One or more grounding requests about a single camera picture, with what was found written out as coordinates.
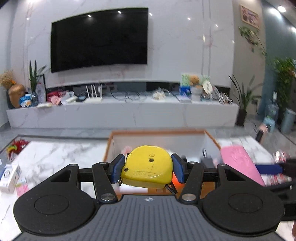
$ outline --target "hanging vine plant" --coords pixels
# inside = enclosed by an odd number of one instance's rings
[[[251,51],[254,52],[255,51],[255,47],[258,47],[260,50],[260,53],[266,58],[267,57],[267,52],[264,48],[264,46],[262,45],[257,33],[259,32],[257,30],[257,32],[249,29],[248,27],[239,27],[239,32],[240,35],[242,37],[245,37],[247,42],[251,45]]]

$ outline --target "circular cover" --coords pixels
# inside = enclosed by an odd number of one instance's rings
[[[47,189],[36,186],[14,205],[14,216],[22,231],[37,235],[58,235],[73,231],[94,213],[92,198],[77,188],[63,188],[63,183]]]
[[[284,215],[279,197],[244,181],[228,182],[210,192],[202,209],[216,226],[249,235],[274,231]]]

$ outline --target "wall-mounted tv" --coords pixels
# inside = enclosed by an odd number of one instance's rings
[[[52,73],[111,64],[147,64],[148,8],[90,12],[52,23]]]

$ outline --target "picture frame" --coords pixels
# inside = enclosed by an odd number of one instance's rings
[[[247,23],[257,29],[260,29],[259,15],[242,5],[241,5],[241,18],[244,23]]]

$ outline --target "white marble tabletop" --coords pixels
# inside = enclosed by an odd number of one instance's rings
[[[217,139],[217,141],[222,147],[242,145],[254,163],[272,162],[271,154],[252,137]],[[18,163],[22,170],[21,178],[25,177],[29,188],[33,188],[68,164],[77,163],[80,168],[87,168],[100,162],[103,159],[106,146],[107,142],[105,141],[32,141],[14,162]],[[95,198],[92,183],[82,183],[81,189]],[[1,241],[11,241],[20,233],[13,216],[13,205],[16,200],[16,191],[13,194],[0,193]],[[281,222],[277,232],[284,239],[292,241],[294,238],[291,235],[291,230],[292,222]]]

